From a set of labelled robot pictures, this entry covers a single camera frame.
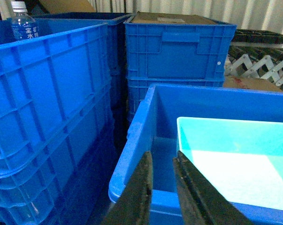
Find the stacked crates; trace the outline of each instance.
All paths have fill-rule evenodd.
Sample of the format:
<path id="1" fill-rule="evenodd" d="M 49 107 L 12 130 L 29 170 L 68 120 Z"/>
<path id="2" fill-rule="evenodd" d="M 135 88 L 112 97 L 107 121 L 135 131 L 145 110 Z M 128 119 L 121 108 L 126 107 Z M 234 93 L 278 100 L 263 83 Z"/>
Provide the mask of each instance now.
<path id="1" fill-rule="evenodd" d="M 72 214 L 85 224 L 116 158 L 108 26 L 37 23 L 41 37 L 15 41 L 0 21 L 0 222 L 65 224 L 88 193 Z"/>
<path id="2" fill-rule="evenodd" d="M 221 87 L 236 25 L 126 21 L 129 114 L 132 121 L 152 83 Z"/>

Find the crate rim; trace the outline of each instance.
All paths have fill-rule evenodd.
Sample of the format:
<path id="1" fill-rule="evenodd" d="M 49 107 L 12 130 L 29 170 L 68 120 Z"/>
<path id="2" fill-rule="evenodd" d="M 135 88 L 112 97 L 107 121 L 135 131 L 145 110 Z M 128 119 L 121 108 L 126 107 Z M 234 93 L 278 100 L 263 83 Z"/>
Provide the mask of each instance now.
<path id="1" fill-rule="evenodd" d="M 225 78 L 221 79 L 165 79 L 165 78 L 146 78 L 146 77 L 129 77 L 128 75 L 126 76 L 126 79 L 132 80 L 132 81 L 157 81 L 157 82 L 224 82 Z"/>
<path id="2" fill-rule="evenodd" d="M 64 15 L 64 14 L 72 14 L 72 13 L 88 13 L 88 12 L 67 12 L 67 13 L 54 13 L 54 14 L 50 14 L 50 15 Z M 114 14 L 114 13 L 98 13 L 98 12 L 95 12 L 97 14 Z M 124 13 L 125 15 L 122 15 L 122 16 L 119 16 L 119 17 L 116 17 L 114 19 L 111 19 L 111 20 L 108 20 L 108 19 L 72 19 L 72 18 L 53 18 L 55 20 L 91 20 L 91 21 L 95 21 L 95 22 L 103 22 L 103 23 L 107 23 L 108 26 L 115 26 L 115 25 L 118 25 L 120 23 L 122 23 L 123 21 L 125 21 L 127 18 L 131 17 L 134 15 L 134 13 Z M 38 15 L 37 16 L 33 16 L 33 18 L 36 18 L 36 19 L 49 19 L 49 18 L 39 18 Z"/>

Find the corrugated metal wall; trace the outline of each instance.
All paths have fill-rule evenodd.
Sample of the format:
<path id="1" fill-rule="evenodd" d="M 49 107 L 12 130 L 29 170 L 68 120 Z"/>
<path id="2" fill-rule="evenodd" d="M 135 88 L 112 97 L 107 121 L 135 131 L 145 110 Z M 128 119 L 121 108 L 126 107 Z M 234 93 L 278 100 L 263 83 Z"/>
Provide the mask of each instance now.
<path id="1" fill-rule="evenodd" d="M 197 14 L 283 34 L 283 0 L 89 0 L 98 12 Z"/>

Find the light blue plastic bin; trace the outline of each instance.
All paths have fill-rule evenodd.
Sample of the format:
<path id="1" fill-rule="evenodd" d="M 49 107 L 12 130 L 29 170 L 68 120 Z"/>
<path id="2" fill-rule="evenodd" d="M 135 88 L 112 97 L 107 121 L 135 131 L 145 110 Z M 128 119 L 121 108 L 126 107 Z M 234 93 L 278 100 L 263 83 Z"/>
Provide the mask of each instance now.
<path id="1" fill-rule="evenodd" d="M 177 126 L 178 149 L 228 201 L 283 210 L 283 123 L 179 117 Z"/>

